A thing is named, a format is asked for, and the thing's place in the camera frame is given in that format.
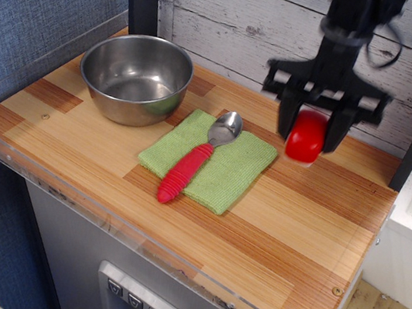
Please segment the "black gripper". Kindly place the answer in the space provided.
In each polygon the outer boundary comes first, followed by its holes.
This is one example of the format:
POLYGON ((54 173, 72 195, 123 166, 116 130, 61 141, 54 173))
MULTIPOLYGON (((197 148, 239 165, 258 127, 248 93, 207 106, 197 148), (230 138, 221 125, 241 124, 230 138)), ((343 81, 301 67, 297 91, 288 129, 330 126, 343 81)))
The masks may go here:
POLYGON ((325 132, 322 152, 334 152, 357 122, 378 125, 392 96, 364 81, 354 71, 362 47, 373 34, 359 35, 322 26, 317 56, 312 60, 268 61, 263 90, 280 99, 277 131, 287 139, 303 103, 333 110, 325 132))

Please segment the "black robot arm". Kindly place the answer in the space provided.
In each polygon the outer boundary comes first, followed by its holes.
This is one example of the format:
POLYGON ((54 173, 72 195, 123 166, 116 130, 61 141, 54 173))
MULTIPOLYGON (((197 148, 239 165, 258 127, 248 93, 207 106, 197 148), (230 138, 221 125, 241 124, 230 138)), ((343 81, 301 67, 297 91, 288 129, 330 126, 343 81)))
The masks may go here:
POLYGON ((331 113, 324 153, 335 151, 353 125, 380 124, 392 96, 361 79, 354 66, 360 50, 369 48, 377 26, 397 34, 391 20, 404 4, 404 0, 331 0, 321 21, 324 37, 314 59, 268 61, 263 90, 280 101, 277 131, 283 138, 292 133, 305 104, 331 113))

